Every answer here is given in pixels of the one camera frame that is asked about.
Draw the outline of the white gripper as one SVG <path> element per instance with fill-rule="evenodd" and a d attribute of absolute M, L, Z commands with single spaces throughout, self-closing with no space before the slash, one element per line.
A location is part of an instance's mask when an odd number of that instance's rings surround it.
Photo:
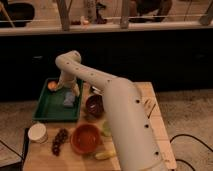
<path fill-rule="evenodd" d="M 75 96 L 79 97 L 80 90 L 77 84 L 77 79 L 74 75 L 68 74 L 65 71 L 62 71 L 59 77 L 59 81 L 57 83 L 58 88 L 70 88 Z"/>

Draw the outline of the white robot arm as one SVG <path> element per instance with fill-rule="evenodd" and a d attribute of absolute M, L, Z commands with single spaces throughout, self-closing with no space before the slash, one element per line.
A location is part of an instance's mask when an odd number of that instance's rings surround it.
<path fill-rule="evenodd" d="M 77 51 L 59 55 L 55 63 L 66 76 L 78 77 L 102 92 L 121 171 L 168 171 L 132 81 L 82 65 Z"/>

